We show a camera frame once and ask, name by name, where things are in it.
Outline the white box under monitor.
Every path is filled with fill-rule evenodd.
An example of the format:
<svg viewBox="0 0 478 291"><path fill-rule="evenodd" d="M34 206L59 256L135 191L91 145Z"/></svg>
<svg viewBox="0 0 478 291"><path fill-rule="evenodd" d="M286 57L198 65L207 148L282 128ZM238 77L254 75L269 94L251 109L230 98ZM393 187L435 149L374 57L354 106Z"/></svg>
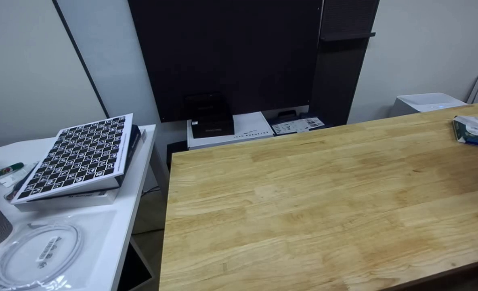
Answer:
<svg viewBox="0 0 478 291"><path fill-rule="evenodd" d="M193 133L193 127L188 127L188 148L202 149L275 136L262 112L235 115L233 120L235 133L228 136L196 138Z"/></svg>

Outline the small black box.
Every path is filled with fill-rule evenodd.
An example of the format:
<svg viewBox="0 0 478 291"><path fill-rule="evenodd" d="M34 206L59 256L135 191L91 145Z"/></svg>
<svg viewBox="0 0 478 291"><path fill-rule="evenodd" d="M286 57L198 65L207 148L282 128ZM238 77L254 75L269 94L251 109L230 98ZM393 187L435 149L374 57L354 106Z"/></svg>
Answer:
<svg viewBox="0 0 478 291"><path fill-rule="evenodd" d="M191 130L196 138L230 136L235 133L233 114L225 99L207 99L194 104Z"/></svg>

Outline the white keyboard device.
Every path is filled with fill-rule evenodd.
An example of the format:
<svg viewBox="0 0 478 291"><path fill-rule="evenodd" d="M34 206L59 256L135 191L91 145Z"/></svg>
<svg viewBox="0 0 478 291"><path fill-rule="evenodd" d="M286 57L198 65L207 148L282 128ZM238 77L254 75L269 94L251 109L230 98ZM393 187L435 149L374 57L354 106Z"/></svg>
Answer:
<svg viewBox="0 0 478 291"><path fill-rule="evenodd" d="M282 135L314 132L323 127L325 124L320 119L312 117L312 119L301 119L301 120L277 124L273 125L273 132L278 136L282 136Z"/></svg>

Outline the large black monitor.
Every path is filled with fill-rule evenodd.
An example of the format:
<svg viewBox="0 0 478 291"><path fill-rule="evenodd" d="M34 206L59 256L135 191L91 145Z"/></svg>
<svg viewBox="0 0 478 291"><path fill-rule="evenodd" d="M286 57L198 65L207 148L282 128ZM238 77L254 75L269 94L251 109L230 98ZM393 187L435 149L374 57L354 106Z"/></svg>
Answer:
<svg viewBox="0 0 478 291"><path fill-rule="evenodd" d="M128 0L160 119L204 96L235 114L311 103L322 0Z"/></svg>

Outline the white storage bin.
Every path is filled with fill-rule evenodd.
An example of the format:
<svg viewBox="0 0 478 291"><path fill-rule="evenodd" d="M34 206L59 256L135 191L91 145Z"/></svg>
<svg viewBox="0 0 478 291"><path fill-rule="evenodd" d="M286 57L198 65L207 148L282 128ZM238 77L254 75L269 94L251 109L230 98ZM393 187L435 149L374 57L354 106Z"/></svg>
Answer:
<svg viewBox="0 0 478 291"><path fill-rule="evenodd" d="M464 107L464 103L443 93L407 94L396 98L390 115L401 117L411 114L438 112L454 107Z"/></svg>

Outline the white side table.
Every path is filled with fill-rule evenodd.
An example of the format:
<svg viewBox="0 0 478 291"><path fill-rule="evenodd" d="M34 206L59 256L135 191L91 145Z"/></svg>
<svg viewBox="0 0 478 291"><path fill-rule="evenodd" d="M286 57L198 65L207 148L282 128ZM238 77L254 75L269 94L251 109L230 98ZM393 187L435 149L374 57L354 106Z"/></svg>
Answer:
<svg viewBox="0 0 478 291"><path fill-rule="evenodd" d="M33 140L0 148L0 169L25 169L0 178L0 291L117 291L156 145L152 125L139 130L125 157L122 185L101 193L17 206L55 141Z"/></svg>

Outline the green marker pen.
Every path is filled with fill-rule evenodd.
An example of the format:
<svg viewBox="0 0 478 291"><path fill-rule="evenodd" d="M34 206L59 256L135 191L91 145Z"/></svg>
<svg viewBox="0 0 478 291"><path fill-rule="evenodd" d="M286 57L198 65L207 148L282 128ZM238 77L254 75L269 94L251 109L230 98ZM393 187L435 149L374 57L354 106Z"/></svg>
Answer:
<svg viewBox="0 0 478 291"><path fill-rule="evenodd" d="M23 162L13 164L13 166L5 167L5 169L0 169L0 177L15 174L15 172L18 172L22 169L25 169L25 164Z"/></svg>

